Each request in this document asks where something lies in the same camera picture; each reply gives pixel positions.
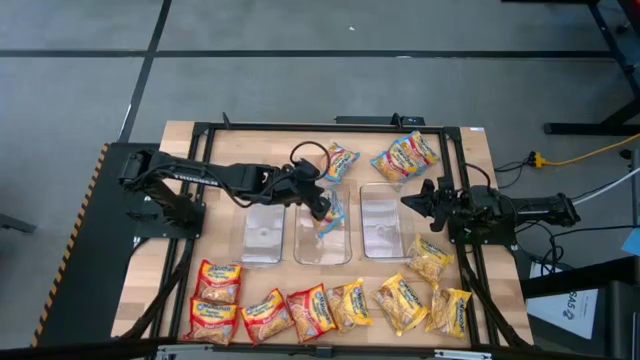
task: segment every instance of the clear plastic container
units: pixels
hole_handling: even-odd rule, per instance
[[[349,188],[332,185],[344,211],[344,218],[333,229],[319,236],[314,219],[306,206],[296,207],[296,232],[293,255],[303,265],[342,265],[351,260],[349,226]]]
[[[405,260],[415,236],[411,210],[400,202],[402,184],[360,187],[364,255],[374,260]]]
[[[282,205],[256,204],[239,211],[237,221],[244,221],[244,231],[242,248],[236,245],[234,249],[237,261],[247,266],[264,266],[277,264],[282,260],[284,210]]]

